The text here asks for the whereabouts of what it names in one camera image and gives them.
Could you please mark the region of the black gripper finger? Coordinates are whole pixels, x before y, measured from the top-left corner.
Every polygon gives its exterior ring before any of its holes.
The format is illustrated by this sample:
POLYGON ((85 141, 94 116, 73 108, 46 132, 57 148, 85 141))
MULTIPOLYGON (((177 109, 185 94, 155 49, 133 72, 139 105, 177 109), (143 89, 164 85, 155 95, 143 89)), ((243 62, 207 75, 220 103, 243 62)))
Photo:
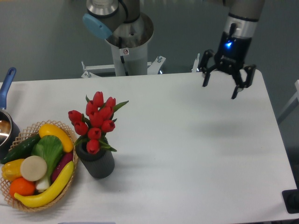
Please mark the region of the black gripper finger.
POLYGON ((199 63, 199 70, 203 73, 204 81, 203 81, 203 87, 206 87, 209 82, 209 78, 211 75, 211 72, 214 71, 217 66, 214 64, 211 67, 208 67, 208 62, 210 58, 214 57, 215 53, 213 50, 208 49, 204 52, 203 57, 199 63))
POLYGON ((256 65, 245 65, 241 70, 246 73, 246 80, 243 81, 241 72, 239 69, 233 69, 232 77, 235 81, 235 89, 233 91, 231 99, 235 99, 239 92, 241 92, 244 88, 248 88, 252 85, 254 74, 256 71, 256 65))

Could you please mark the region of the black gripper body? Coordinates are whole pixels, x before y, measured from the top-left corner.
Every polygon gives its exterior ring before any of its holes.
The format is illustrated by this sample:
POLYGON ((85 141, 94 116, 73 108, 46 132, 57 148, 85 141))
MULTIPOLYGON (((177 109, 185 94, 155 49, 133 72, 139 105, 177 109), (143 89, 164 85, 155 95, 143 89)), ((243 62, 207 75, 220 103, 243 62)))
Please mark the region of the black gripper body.
POLYGON ((218 50, 214 56, 217 70, 230 74, 243 68, 252 38, 229 36, 223 32, 218 50))

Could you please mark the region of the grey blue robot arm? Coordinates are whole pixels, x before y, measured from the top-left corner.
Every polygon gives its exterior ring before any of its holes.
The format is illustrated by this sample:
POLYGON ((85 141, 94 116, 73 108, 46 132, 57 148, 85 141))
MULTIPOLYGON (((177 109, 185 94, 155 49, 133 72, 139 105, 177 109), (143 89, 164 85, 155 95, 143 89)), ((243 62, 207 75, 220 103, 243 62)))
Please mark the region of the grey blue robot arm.
MULTIPOLYGON (((208 49, 198 55, 192 71, 201 71, 207 86, 213 71, 230 75, 235 82, 232 98, 252 85, 256 66, 247 65, 250 47, 264 1, 220 0, 229 8, 228 17, 216 52, 208 49)), ((89 0, 83 16, 85 27, 111 47, 117 76, 157 74, 162 62, 158 58, 148 65, 148 43, 154 27, 151 19, 140 11, 138 0, 89 0)))

